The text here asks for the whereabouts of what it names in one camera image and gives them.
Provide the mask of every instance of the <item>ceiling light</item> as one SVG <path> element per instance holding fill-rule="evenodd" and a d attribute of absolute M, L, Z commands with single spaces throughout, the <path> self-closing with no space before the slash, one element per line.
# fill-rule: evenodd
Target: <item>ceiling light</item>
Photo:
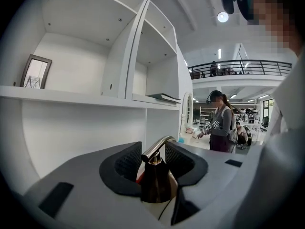
<path fill-rule="evenodd" d="M 259 97 L 259 98 L 263 98 L 263 97 L 267 97 L 267 96 L 269 96 L 269 95 L 265 95 L 265 96 L 262 96 L 262 97 Z"/>
<path fill-rule="evenodd" d="M 226 12 L 220 12 L 217 15 L 217 19 L 218 19 L 219 22 L 224 23 L 224 22 L 228 21 L 229 15 Z"/>

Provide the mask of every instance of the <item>picture frame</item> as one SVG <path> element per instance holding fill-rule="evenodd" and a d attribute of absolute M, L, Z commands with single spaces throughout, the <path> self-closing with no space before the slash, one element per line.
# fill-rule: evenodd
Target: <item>picture frame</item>
<path fill-rule="evenodd" d="M 52 60 L 30 54 L 20 87 L 44 89 Z"/>

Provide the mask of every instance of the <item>railing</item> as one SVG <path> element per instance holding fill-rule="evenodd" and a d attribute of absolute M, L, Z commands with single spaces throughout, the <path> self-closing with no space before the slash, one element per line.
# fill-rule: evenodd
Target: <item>railing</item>
<path fill-rule="evenodd" d="M 191 79 L 200 79 L 232 74 L 264 74 L 287 76 L 291 71 L 291 64 L 268 60 L 227 60 L 212 63 L 204 63 L 188 67 Z"/>

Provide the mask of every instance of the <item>kettle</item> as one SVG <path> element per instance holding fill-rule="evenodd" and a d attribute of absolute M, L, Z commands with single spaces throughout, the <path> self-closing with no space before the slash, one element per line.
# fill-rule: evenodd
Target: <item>kettle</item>
<path fill-rule="evenodd" d="M 147 203 L 163 203 L 177 195 L 178 184 L 167 164 L 162 160 L 159 149 L 169 141 L 175 141 L 172 136 L 165 136 L 153 144 L 141 155 L 145 162 L 145 171 L 141 175 L 141 200 Z"/>

